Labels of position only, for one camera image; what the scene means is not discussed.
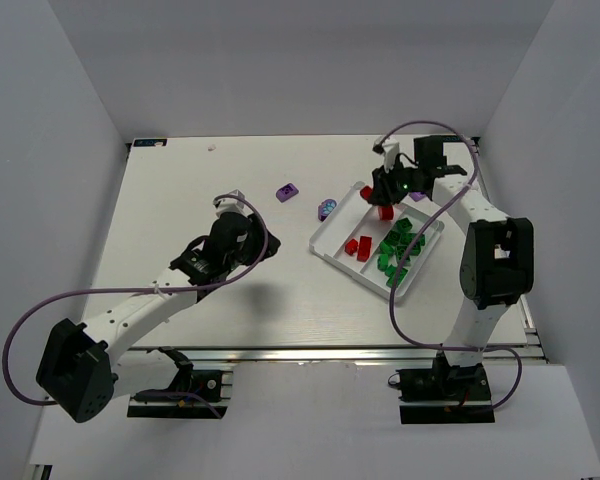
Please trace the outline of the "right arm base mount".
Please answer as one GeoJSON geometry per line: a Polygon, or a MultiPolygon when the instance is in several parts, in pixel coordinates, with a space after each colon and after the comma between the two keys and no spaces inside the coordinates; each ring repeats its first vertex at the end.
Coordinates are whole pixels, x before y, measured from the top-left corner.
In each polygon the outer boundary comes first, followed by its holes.
{"type": "Polygon", "coordinates": [[[388,379],[399,392],[403,425],[491,424],[492,394],[484,366],[452,366],[440,352],[427,368],[405,368],[388,379]]]}

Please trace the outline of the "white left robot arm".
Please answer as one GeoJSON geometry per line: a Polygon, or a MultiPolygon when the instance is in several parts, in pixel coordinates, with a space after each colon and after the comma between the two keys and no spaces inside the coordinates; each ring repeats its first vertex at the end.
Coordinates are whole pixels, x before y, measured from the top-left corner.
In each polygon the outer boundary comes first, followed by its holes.
{"type": "Polygon", "coordinates": [[[129,349],[172,316],[219,289],[237,268],[273,257],[280,240],[256,214],[223,213],[208,235],[191,241],[153,280],[104,313],[51,330],[37,383],[77,423],[98,415],[114,398],[206,403],[219,398],[192,362],[173,347],[129,354],[129,349]]]}

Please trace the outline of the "red and green lego stack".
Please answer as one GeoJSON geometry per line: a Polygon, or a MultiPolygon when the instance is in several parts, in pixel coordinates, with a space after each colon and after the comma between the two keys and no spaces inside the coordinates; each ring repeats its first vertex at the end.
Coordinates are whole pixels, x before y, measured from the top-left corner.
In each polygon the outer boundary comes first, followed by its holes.
{"type": "Polygon", "coordinates": [[[366,262],[371,256],[372,238],[369,236],[361,236],[359,238],[358,250],[356,259],[359,262],[366,262]]]}

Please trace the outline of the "purple arch lego brick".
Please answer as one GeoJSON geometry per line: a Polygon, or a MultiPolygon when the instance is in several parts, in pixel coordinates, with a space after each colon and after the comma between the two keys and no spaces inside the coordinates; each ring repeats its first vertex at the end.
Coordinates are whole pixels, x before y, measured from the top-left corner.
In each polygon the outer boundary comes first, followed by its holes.
{"type": "Polygon", "coordinates": [[[275,197],[281,203],[285,203],[299,193],[293,183],[287,183],[276,190],[275,197]]]}

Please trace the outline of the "red lego brick top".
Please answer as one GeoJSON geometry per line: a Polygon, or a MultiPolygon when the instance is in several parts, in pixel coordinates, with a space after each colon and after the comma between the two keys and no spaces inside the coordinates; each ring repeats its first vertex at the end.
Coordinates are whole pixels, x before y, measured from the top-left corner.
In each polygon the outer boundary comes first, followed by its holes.
{"type": "Polygon", "coordinates": [[[366,202],[369,202],[369,199],[372,195],[372,188],[369,186],[364,186],[361,190],[360,190],[360,196],[363,200],[365,200],[366,202]]]}

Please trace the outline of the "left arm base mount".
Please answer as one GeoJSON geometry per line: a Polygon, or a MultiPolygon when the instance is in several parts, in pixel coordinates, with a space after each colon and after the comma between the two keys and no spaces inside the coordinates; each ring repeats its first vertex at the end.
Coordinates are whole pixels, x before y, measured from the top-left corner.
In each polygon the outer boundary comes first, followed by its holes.
{"type": "Polygon", "coordinates": [[[220,420],[227,413],[231,371],[195,364],[172,347],[132,351],[124,358],[138,386],[130,395],[129,418],[220,420]]]}

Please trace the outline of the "purple paw print lego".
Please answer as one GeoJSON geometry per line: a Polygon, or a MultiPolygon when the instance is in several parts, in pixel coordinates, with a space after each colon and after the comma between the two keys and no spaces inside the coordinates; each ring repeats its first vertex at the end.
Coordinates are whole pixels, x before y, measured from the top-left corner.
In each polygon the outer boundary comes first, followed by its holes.
{"type": "Polygon", "coordinates": [[[318,206],[318,220],[324,221],[337,207],[337,201],[334,199],[325,199],[318,206]]]}

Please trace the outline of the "small green lego brick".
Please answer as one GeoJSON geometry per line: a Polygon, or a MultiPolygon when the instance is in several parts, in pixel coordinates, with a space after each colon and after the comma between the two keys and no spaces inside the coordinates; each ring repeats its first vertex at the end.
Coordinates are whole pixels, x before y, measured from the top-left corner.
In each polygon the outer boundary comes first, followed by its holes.
{"type": "Polygon", "coordinates": [[[396,275],[390,276],[386,282],[386,286],[388,288],[398,287],[399,284],[400,284],[400,280],[397,278],[396,275]]]}

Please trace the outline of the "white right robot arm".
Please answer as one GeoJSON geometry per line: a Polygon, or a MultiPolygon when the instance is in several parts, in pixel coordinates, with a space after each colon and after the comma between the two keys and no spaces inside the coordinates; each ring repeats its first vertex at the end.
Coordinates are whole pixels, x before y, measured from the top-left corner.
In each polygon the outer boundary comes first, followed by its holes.
{"type": "Polygon", "coordinates": [[[464,300],[440,347],[439,362],[453,376],[467,375],[482,362],[500,318],[533,286],[533,225],[493,206],[475,188],[473,172],[449,165],[440,136],[417,138],[408,164],[401,162],[404,154],[395,139],[377,139],[372,151],[383,158],[383,165],[372,171],[369,204],[396,205],[420,193],[465,234],[459,269],[464,300]]]}

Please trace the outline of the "green 2x2 lego brick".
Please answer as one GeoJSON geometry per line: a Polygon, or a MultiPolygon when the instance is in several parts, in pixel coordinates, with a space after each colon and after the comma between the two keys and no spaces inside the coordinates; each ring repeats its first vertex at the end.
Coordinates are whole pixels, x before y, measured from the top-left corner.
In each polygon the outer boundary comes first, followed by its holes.
{"type": "Polygon", "coordinates": [[[396,260],[397,261],[405,261],[406,265],[410,264],[410,256],[411,256],[411,250],[408,248],[407,245],[399,245],[396,248],[396,260]]]}

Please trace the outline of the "small red lego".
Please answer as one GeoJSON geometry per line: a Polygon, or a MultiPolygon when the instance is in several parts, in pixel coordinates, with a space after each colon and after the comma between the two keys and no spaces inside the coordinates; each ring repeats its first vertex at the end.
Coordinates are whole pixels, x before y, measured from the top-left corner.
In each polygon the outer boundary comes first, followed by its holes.
{"type": "Polygon", "coordinates": [[[359,248],[359,243],[358,241],[353,238],[350,239],[344,246],[344,252],[349,255],[349,256],[353,256],[357,253],[359,248]]]}

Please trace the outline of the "green lego from stack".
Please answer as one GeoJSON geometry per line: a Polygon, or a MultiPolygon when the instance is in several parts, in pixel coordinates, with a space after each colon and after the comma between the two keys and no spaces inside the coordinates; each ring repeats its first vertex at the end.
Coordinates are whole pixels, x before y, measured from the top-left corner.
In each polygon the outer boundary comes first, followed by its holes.
{"type": "Polygon", "coordinates": [[[411,256],[418,256],[426,245],[426,236],[425,235],[416,235],[414,234],[411,237],[413,246],[410,250],[411,256]]]}

